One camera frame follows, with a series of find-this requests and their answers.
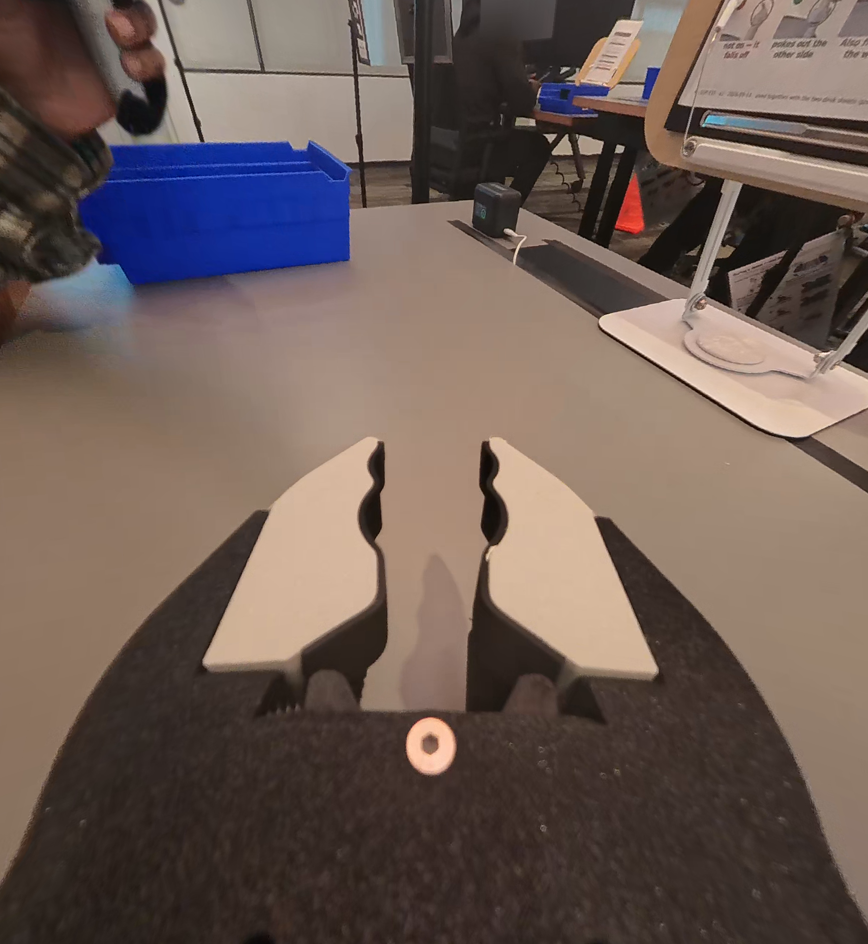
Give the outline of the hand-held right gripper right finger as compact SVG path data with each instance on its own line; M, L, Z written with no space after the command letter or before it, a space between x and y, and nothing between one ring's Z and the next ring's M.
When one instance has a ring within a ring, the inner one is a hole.
M465 707L501 712L525 677L558 712L598 712L595 682L660 675L592 509L507 440L482 442L480 560Z

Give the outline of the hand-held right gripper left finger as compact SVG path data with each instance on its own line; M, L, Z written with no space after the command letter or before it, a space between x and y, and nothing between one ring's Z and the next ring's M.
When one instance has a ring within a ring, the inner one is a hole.
M388 642L377 544L384 484L384 443L369 436L272 503L204 653L206 671L308 682L333 670L365 680Z

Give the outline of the person's left forearm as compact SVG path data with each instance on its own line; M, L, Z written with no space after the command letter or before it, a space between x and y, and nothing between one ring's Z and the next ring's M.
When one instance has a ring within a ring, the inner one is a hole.
M78 207L112 164L97 132L64 142L0 87L0 289L70 277L97 257Z

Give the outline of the person's left hand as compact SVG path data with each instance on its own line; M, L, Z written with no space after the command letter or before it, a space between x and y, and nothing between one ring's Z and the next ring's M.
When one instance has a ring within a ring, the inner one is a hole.
M107 16L127 74L165 76L146 2ZM73 144L116 120L116 106L72 16L72 2L0 1L0 89L54 138Z

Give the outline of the blue plastic bin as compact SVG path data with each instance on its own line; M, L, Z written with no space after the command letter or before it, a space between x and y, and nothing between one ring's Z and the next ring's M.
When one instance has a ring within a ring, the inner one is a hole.
M133 285L223 277L350 257L350 174L315 143L114 147L78 206L99 260Z

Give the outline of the black stand with tag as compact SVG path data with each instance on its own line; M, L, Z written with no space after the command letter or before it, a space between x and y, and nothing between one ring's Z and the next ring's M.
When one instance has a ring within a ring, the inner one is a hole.
M361 207L368 207L368 193L366 180L366 160L364 150L364 134L362 124L361 94L360 94L360 66L370 65L364 5L361 1L348 1L349 18L348 28L350 35L351 65L354 83L354 104L356 120L356 147L359 195Z

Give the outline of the black desk strip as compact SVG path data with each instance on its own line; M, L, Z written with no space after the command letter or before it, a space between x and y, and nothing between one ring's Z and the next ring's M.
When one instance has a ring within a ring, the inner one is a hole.
M597 323L605 315L615 313L619 301L664 301L663 295L655 289L558 239L544 239L538 244L527 245L522 270L556 295L575 304ZM653 375L661 375L667 379L668 384L672 383L678 389L687 390L689 398L697 398L711 404L714 410L727 415L731 422L739 423L746 430L775 439L772 432L762 431L758 425L738 416L730 407L699 392L691 383L676 378L654 360L633 351L625 342L610 335L607 335L606 339L615 349L623 349L629 357L646 363L648 371ZM868 496L868 469L841 454L837 448L821 442L813 435L787 439L780 437L778 441L797 449Z

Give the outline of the grey framed panel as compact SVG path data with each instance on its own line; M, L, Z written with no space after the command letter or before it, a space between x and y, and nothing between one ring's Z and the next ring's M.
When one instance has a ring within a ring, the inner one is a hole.
M415 1L395 1L394 11L401 60L404 65L415 63ZM433 10L431 27L432 59L435 64L452 62L452 8L451 1L429 2Z

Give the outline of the printed paper sheet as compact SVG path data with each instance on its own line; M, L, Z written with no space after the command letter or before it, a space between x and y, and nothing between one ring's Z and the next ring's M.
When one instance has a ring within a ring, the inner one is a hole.
M807 241L756 315L759 323L814 348L825 348L841 283L841 230ZM775 253L727 275L730 307L747 314L763 277L781 262Z

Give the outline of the orange cone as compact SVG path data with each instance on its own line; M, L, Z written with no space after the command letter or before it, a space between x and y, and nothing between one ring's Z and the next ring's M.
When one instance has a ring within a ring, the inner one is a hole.
M629 235L640 235L645 230L640 183L637 174L632 173L623 201L615 222L615 231Z

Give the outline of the black power box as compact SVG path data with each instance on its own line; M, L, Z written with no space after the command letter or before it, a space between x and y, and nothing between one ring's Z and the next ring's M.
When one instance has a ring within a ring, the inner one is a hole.
M495 181L478 183L474 190L472 227L493 239L517 237L522 195Z

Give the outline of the small blue bin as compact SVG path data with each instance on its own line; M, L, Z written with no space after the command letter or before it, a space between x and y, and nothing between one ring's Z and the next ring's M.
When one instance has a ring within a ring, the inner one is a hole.
M536 110L560 115L593 113L589 101L607 97L610 92L611 88L604 85L544 82L538 91Z

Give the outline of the wooden desk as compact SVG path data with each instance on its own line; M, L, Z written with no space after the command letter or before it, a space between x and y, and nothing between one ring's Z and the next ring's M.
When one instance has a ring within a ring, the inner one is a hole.
M578 235L608 248L637 160L645 152L647 102L640 98L588 97L576 114L534 110L538 130L591 139L601 146L588 185Z

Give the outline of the yellow paper folder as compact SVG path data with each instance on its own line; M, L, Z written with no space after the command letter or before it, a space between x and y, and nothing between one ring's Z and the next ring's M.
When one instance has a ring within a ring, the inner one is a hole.
M609 34L596 42L574 80L579 87L613 89L640 48L642 20L618 20Z

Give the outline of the instruction board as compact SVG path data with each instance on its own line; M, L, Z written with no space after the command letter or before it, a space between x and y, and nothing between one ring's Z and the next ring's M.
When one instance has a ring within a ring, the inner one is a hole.
M687 2L645 135L667 163L728 147L868 168L868 1Z

